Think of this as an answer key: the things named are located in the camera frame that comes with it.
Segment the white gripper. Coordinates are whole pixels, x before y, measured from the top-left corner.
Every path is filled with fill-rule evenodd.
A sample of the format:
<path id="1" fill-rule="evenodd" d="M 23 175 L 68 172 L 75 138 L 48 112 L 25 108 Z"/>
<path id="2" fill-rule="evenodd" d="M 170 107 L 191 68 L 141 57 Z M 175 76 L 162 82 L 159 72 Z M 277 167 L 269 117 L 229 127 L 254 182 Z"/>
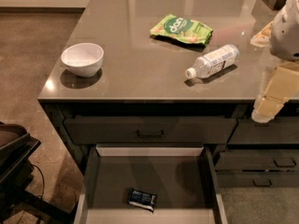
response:
<path id="1" fill-rule="evenodd" d="M 269 41 L 272 55 L 282 60 L 299 60 L 299 0 L 286 0 L 273 22 L 265 25 L 250 44 L 263 48 L 269 46 Z M 258 123 L 269 122 L 298 91 L 299 63 L 280 63 L 255 101 L 251 118 Z"/>

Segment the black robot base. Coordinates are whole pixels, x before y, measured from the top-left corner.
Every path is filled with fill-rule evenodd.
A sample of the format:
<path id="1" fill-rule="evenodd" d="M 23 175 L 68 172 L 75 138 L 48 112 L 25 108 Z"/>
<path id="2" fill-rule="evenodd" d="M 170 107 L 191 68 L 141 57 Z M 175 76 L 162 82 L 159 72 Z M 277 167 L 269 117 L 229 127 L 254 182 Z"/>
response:
<path id="1" fill-rule="evenodd" d="M 40 213 L 54 218 L 60 224 L 71 224 L 73 212 L 68 214 L 25 189 L 33 170 L 28 159 L 40 145 L 41 142 L 21 125 L 0 123 L 1 192 L 12 200 L 26 203 Z"/>

